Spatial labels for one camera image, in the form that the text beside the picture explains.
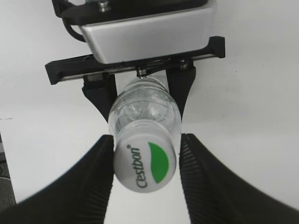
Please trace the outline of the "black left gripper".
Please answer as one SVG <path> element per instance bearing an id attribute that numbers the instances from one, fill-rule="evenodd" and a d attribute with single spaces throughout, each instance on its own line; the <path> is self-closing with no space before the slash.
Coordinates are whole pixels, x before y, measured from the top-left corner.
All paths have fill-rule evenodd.
<path id="1" fill-rule="evenodd" d="M 196 78 L 196 68 L 193 63 L 185 69 L 181 68 L 185 67 L 190 60 L 214 57 L 222 59 L 225 56 L 225 38 L 213 36 L 209 38 L 208 45 L 203 49 L 186 53 L 112 64 L 99 63 L 93 55 L 85 55 L 52 61 L 45 65 L 45 69 L 51 84 L 82 78 L 84 96 L 104 118 L 108 118 L 117 98 L 115 74 L 131 71 L 138 74 L 152 74 L 171 68 L 166 70 L 169 93 L 175 100 L 182 118 L 190 89 Z"/>

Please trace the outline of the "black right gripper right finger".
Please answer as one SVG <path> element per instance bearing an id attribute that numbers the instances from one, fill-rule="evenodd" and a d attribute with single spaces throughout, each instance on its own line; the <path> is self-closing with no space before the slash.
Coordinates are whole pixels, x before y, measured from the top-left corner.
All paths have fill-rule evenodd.
<path id="1" fill-rule="evenodd" d="M 192 224 L 297 224 L 299 211 L 253 187 L 191 133 L 181 135 L 180 179 Z"/>

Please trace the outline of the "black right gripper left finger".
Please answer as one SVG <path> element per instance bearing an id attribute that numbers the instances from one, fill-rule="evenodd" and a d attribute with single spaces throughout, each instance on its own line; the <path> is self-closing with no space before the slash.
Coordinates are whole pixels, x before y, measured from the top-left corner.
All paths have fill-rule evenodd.
<path id="1" fill-rule="evenodd" d="M 65 174 L 4 210 L 2 224 L 102 224 L 113 185 L 114 141 L 103 135 Z"/>

